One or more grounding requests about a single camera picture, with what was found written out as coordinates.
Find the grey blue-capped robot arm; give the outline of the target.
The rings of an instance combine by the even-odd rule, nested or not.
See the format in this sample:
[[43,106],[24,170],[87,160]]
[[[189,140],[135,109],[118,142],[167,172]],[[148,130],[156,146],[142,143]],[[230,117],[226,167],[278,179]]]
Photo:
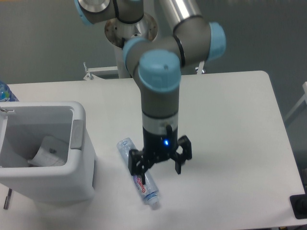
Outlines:
[[122,26],[138,26],[145,18],[142,0],[77,0],[85,24],[116,20],[123,51],[123,64],[141,93],[142,150],[129,151],[128,169],[141,179],[154,164],[172,159],[181,172],[192,158],[191,141],[178,137],[181,69],[219,58],[226,50],[226,37],[219,23],[205,21],[194,0],[160,2],[173,34],[157,41],[143,35],[127,35]]

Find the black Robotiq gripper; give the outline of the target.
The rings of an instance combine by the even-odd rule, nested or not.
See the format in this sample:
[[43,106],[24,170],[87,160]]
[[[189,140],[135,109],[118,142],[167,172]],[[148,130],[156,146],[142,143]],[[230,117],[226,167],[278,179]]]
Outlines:
[[153,134],[143,128],[143,150],[129,150],[128,169],[130,174],[140,177],[142,184],[146,184],[145,173],[155,163],[169,159],[175,162],[177,174],[181,174],[182,165],[186,160],[192,159],[192,146],[186,135],[178,139],[177,134],[178,128],[169,135]]

